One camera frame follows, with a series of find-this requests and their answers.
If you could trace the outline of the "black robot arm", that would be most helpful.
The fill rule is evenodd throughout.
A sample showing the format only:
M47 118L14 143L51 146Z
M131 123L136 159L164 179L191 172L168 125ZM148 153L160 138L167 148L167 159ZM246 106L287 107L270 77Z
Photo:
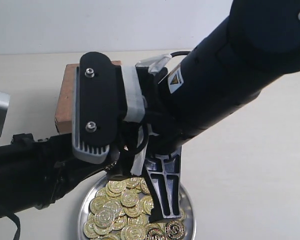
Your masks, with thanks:
M280 77L300 72L300 0L235 0L228 17L172 70L136 65L142 105L119 142L126 176L142 176L150 222L180 217L181 147Z

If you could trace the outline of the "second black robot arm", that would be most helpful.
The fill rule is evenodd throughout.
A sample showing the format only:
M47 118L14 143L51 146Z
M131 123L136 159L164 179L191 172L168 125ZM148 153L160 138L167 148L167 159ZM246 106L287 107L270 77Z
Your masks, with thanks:
M114 139L104 150L105 159L88 163L72 150L71 133L35 141L31 134L14 135L9 145L0 146L0 218L8 217L17 226L17 213L39 210L63 198L85 179L105 171L109 180L132 177L137 154L145 153L141 176L149 187L154 207L152 223L167 223L180 217L181 145L180 130L168 116L159 98L159 85L168 70L151 75L137 69L141 92L146 101L141 123L116 120Z

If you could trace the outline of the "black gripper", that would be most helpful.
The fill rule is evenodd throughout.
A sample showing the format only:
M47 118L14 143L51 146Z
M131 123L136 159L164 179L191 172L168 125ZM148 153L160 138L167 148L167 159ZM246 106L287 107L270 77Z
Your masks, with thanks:
M132 69L136 78L133 86L138 93L136 112L132 114L128 114L128 86L124 83L123 68L115 70L119 110L112 110L112 131L116 134L113 148L120 156L112 168L112 179L142 176L153 201L149 222L167 223L181 217L182 148L168 143L177 137L180 128L159 96L159 83L168 77L168 69L163 67L155 74L148 70Z

